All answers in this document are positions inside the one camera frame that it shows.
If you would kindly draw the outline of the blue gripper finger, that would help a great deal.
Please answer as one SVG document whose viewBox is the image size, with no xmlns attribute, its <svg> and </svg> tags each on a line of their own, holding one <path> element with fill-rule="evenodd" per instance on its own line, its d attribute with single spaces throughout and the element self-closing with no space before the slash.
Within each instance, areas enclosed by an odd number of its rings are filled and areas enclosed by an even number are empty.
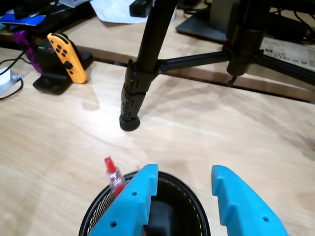
<svg viewBox="0 0 315 236">
<path fill-rule="evenodd" d="M 140 236 L 148 225 L 151 197 L 157 195 L 158 165 L 144 166 L 126 185 L 89 233 L 90 236 Z"/>
<path fill-rule="evenodd" d="M 288 235 L 279 217 L 228 167 L 212 167 L 211 185 L 218 198 L 220 224 L 229 236 Z"/>
</svg>

